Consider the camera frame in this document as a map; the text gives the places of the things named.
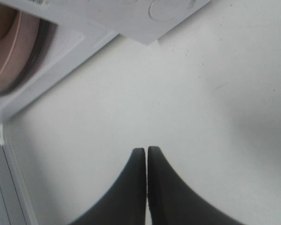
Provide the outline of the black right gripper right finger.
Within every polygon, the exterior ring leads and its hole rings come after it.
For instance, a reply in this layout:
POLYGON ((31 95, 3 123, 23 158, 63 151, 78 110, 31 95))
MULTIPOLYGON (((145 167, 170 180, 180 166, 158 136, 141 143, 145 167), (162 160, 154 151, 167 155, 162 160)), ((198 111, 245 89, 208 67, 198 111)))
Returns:
POLYGON ((157 146, 148 148, 148 203, 154 225, 239 224, 196 194, 157 146))

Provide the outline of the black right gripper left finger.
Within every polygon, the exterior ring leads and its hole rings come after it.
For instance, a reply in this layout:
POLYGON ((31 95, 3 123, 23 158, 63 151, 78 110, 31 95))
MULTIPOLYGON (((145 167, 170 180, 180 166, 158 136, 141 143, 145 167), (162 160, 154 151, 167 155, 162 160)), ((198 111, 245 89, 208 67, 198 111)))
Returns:
POLYGON ((147 202, 146 157, 135 148, 116 181, 73 225, 144 225, 147 202))

